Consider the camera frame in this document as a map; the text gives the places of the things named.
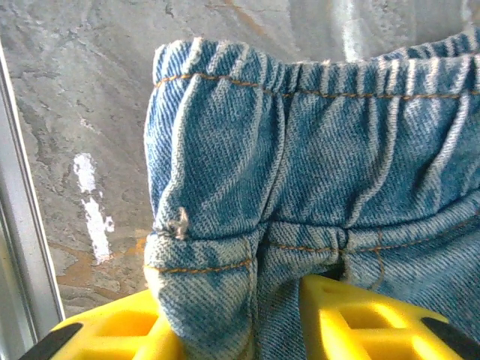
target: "yellow plastic object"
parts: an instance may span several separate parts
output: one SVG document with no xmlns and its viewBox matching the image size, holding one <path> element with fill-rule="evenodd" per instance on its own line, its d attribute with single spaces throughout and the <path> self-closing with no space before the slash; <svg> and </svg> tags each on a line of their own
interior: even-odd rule
<svg viewBox="0 0 480 360">
<path fill-rule="evenodd" d="M 182 345 L 149 290 L 58 324 L 83 327 L 52 360 L 182 360 Z"/>
<path fill-rule="evenodd" d="M 309 360 L 461 360 L 421 321 L 438 313 L 317 275 L 301 279 Z"/>
<path fill-rule="evenodd" d="M 447 323 L 443 316 L 336 280 L 304 277 L 300 314 L 309 360 L 461 360 L 421 321 Z M 83 327 L 52 360 L 185 359 L 148 290 L 73 316 L 54 330 L 75 323 Z"/>
</svg>

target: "marble surface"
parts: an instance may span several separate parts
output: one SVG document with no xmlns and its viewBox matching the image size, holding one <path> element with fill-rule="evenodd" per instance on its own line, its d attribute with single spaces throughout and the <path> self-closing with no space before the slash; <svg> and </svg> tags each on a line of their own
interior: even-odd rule
<svg viewBox="0 0 480 360">
<path fill-rule="evenodd" d="M 1 42 L 67 315 L 145 288 L 152 213 L 142 135 L 158 46 L 203 36 L 288 62 L 355 60 L 459 32 L 477 8 L 476 0 L 1 1 Z"/>
</svg>

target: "denim fabric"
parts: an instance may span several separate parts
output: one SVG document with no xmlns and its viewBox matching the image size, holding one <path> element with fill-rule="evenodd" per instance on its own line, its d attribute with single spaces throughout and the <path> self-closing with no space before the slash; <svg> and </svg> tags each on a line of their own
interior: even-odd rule
<svg viewBox="0 0 480 360">
<path fill-rule="evenodd" d="M 336 64 L 158 49 L 145 276 L 189 359 L 305 359 L 299 279 L 339 265 L 480 341 L 479 41 Z"/>
</svg>

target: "aluminum frame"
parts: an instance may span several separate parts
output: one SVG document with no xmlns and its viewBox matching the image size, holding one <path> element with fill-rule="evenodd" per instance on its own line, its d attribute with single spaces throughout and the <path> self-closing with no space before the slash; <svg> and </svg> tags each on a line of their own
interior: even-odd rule
<svg viewBox="0 0 480 360">
<path fill-rule="evenodd" d="M 65 318 L 0 42 L 0 359 Z"/>
</svg>

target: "white paint mark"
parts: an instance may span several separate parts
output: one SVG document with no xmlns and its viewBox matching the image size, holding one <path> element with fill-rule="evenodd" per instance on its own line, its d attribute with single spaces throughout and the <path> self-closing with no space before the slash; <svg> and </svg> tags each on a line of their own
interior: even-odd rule
<svg viewBox="0 0 480 360">
<path fill-rule="evenodd" d="M 95 190 L 95 167 L 92 164 L 92 156 L 90 154 L 82 153 L 75 155 L 73 172 L 78 176 L 78 186 L 82 194 L 90 194 Z"/>
<path fill-rule="evenodd" d="M 105 230 L 109 233 L 113 233 L 115 231 L 115 223 L 111 216 L 105 217 Z"/>
<path fill-rule="evenodd" d="M 107 216 L 104 221 L 100 206 L 91 196 L 88 202 L 82 200 L 82 204 L 85 208 L 87 229 L 91 239 L 91 246 L 93 247 L 93 254 L 95 259 L 97 259 L 97 264 L 101 264 L 109 260 L 112 255 L 105 231 L 111 233 L 115 229 L 115 225 L 111 216 Z"/>
<path fill-rule="evenodd" d="M 93 131 L 93 132 L 96 133 L 97 135 L 100 135 L 100 134 L 101 134 L 101 132 L 98 131 L 98 130 L 95 130 L 95 128 L 92 126 L 92 124 L 90 124 L 89 122 L 87 122 L 85 118 L 80 117 L 80 125 L 82 125 L 84 128 L 89 129 L 90 131 Z"/>
<path fill-rule="evenodd" d="M 90 154 L 82 153 L 75 155 L 73 159 L 73 171 L 78 176 L 78 186 L 82 194 L 91 194 L 92 191 L 97 188 L 95 184 L 95 166 Z M 100 198 L 104 197 L 101 191 L 99 191 L 99 194 Z M 106 233 L 113 233 L 115 231 L 115 223 L 111 216 L 106 216 L 104 220 L 101 207 L 92 196 L 89 197 L 88 202 L 82 199 L 82 204 L 85 208 L 87 230 L 90 235 L 93 254 L 97 260 L 97 264 L 101 264 L 109 260 L 112 256 Z"/>
</svg>

